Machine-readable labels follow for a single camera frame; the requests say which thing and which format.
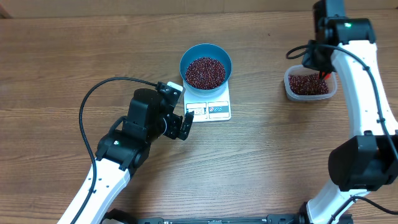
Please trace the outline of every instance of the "plastic container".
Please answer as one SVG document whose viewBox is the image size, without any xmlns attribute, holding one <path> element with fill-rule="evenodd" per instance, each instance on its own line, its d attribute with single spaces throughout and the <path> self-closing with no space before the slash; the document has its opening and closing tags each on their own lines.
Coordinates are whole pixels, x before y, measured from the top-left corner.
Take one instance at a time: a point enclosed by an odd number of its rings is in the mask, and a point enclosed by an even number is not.
<svg viewBox="0 0 398 224">
<path fill-rule="evenodd" d="M 294 65 L 290 67 L 285 72 L 285 78 L 284 78 L 287 98 L 292 101 L 312 101 L 312 100 L 324 100 L 327 98 L 331 98 L 337 92 L 337 79 L 335 72 L 332 72 L 330 77 L 326 80 L 326 84 L 328 85 L 329 88 L 328 94 L 310 95 L 310 96 L 297 95 L 293 93 L 292 90 L 290 89 L 289 75 L 311 75 L 315 73 L 319 72 L 309 68 L 305 68 L 303 65 Z"/>
<path fill-rule="evenodd" d="M 196 59 L 201 57 L 210 57 L 212 59 L 219 60 L 225 68 L 225 79 L 223 83 L 214 89 L 211 90 L 201 90 L 189 85 L 185 79 L 185 73 L 187 72 L 188 66 Z M 186 84 L 187 88 L 191 90 L 191 92 L 197 96 L 212 96 L 216 94 L 216 92 L 222 92 L 226 83 L 232 74 L 232 60 L 229 55 L 225 52 L 221 47 L 214 44 L 198 44 L 196 46 L 188 49 L 185 54 L 181 58 L 180 62 L 180 74 L 184 84 Z"/>
</svg>

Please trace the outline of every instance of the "robotic arm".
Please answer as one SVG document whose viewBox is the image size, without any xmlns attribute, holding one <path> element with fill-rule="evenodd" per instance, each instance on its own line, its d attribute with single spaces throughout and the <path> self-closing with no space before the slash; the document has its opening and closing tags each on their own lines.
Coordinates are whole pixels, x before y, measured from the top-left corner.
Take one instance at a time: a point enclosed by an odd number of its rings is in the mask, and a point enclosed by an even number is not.
<svg viewBox="0 0 398 224">
<path fill-rule="evenodd" d="M 376 36 L 370 21 L 347 18 L 343 0 L 321 0 L 314 5 L 313 15 L 315 40 L 291 50 L 287 58 L 304 56 L 303 66 L 321 71 L 320 74 L 338 72 L 349 112 L 351 139 L 331 152 L 330 180 L 315 198 L 304 203 L 298 214 L 237 218 L 226 221 L 228 223 L 352 223 L 350 216 L 342 214 L 355 198 L 393 183 L 398 176 L 398 123 L 381 82 Z M 306 50 L 289 57 L 298 49 Z M 187 113 L 182 123 L 182 117 L 173 114 L 182 93 L 183 87 L 170 82 L 167 85 L 159 82 L 156 91 L 140 89 L 134 92 L 128 115 L 119 118 L 98 144 L 95 164 L 99 174 L 95 189 L 76 223 L 103 221 L 110 204 L 147 159 L 150 144 L 160 135 L 187 138 L 193 115 Z M 116 129 L 120 123 L 123 123 L 121 131 Z M 71 223 L 89 192 L 92 176 L 91 167 L 59 223 Z M 147 219 L 141 223 L 162 221 Z M 198 222 L 173 220 L 173 223 Z"/>
<path fill-rule="evenodd" d="M 330 180 L 301 212 L 306 224 L 344 223 L 339 219 L 355 202 L 353 196 L 365 196 L 396 179 L 398 123 L 380 78 L 370 21 L 347 18 L 343 0 L 319 1 L 313 15 L 316 40 L 309 41 L 302 64 L 320 74 L 339 74 L 351 139 L 331 152 Z"/>
<path fill-rule="evenodd" d="M 130 102 L 127 116 L 119 118 L 98 143 L 95 188 L 75 223 L 101 223 L 116 196 L 127 186 L 135 171 L 148 158 L 150 145 L 160 135 L 186 140 L 193 113 L 173 114 L 184 88 L 172 82 L 159 82 L 155 90 L 138 89 Z M 122 130 L 116 128 L 123 124 Z M 72 203 L 59 220 L 71 223 L 83 205 L 93 181 L 93 166 Z"/>
</svg>

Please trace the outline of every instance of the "blue bowl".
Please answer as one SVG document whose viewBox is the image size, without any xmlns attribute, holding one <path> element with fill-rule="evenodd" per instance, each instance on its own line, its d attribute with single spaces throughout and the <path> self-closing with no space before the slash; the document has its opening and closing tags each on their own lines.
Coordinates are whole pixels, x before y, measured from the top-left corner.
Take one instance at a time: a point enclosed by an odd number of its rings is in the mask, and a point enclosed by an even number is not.
<svg viewBox="0 0 398 224">
<path fill-rule="evenodd" d="M 225 68 L 225 79 L 224 82 L 217 88 L 211 90 L 201 90 L 195 88 L 187 83 L 185 79 L 185 73 L 187 72 L 188 66 L 196 59 L 202 57 L 209 57 L 212 59 L 219 60 Z M 228 82 L 232 73 L 232 60 L 229 55 L 225 52 L 221 47 L 214 44 L 198 44 L 196 46 L 191 47 L 189 50 L 185 52 L 185 54 L 181 58 L 180 62 L 180 74 L 184 83 L 187 84 L 189 89 L 193 90 L 195 93 L 200 95 L 208 95 L 210 93 L 214 93 L 220 89 L 225 88 L 225 84 Z"/>
</svg>

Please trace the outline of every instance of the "white robotic arm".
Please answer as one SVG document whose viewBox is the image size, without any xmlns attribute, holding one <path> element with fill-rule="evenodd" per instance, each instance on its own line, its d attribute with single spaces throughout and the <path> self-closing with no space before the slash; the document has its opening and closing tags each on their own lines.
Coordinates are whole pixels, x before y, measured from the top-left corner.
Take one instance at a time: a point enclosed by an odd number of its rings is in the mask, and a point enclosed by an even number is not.
<svg viewBox="0 0 398 224">
<path fill-rule="evenodd" d="M 86 95 L 80 108 L 80 129 L 85 100 L 100 85 L 113 80 L 132 80 L 126 77 L 110 78 L 95 85 Z M 95 166 L 91 169 L 81 189 L 59 220 L 58 224 L 98 224 L 116 196 L 127 186 L 135 171 L 148 158 L 150 145 L 161 135 L 171 139 L 186 140 L 193 121 L 193 113 L 173 114 L 184 88 L 168 82 L 149 83 L 155 90 L 138 89 L 130 102 L 127 116 L 120 117 L 98 143 Z M 123 124 L 122 130 L 116 128 Z"/>
<path fill-rule="evenodd" d="M 96 161 L 98 176 L 95 189 L 85 209 L 76 221 L 76 224 L 101 223 L 109 206 L 116 196 L 127 186 L 130 181 L 129 170 L 119 169 L 120 164 L 107 159 Z M 93 181 L 93 166 L 84 181 L 81 189 L 62 215 L 58 224 L 70 224 L 86 199 L 88 189 Z"/>
<path fill-rule="evenodd" d="M 398 123 L 388 105 L 380 78 L 377 67 L 376 44 L 371 44 L 368 40 L 354 40 L 350 41 L 347 45 L 340 44 L 339 47 L 355 54 L 370 67 L 379 92 L 387 130 L 390 135 L 395 135 L 396 130 L 398 130 Z M 350 120 L 350 136 L 363 136 L 365 131 L 371 131 L 373 135 L 384 135 L 380 123 L 377 122 L 379 114 L 373 86 L 368 73 L 363 70 L 363 66 L 339 50 L 333 51 L 331 62 L 338 72 L 341 84 L 343 85 Z M 365 196 L 368 193 L 366 189 L 354 189 L 342 192 L 336 184 L 329 180 L 320 193 L 307 203 L 309 220 L 313 224 L 328 223 L 331 216 L 352 195 Z M 333 224 L 338 223 L 340 216 L 353 203 L 351 202 L 335 217 Z"/>
</svg>

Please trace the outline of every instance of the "wooden table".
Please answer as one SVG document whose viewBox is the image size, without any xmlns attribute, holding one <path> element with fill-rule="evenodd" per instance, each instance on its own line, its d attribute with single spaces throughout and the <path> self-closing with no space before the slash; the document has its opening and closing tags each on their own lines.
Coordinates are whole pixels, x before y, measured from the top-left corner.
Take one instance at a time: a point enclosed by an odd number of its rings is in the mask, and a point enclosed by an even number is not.
<svg viewBox="0 0 398 224">
<path fill-rule="evenodd" d="M 372 20 L 398 114 L 398 11 L 348 14 Z M 181 83 L 182 54 L 204 42 L 233 60 L 232 120 L 195 124 L 187 141 L 160 138 L 111 207 L 164 218 L 296 212 L 328 180 L 329 153 L 349 135 L 341 86 L 330 100 L 286 98 L 284 72 L 301 61 L 285 53 L 313 36 L 311 12 L 1 20 L 0 223 L 62 216 L 90 167 L 78 109 L 94 84 L 120 75 Z M 84 124 L 93 149 L 140 87 L 113 82 L 92 94 Z M 398 184 L 369 198 L 398 210 Z M 364 202 L 350 212 L 356 223 L 398 222 Z"/>
</svg>

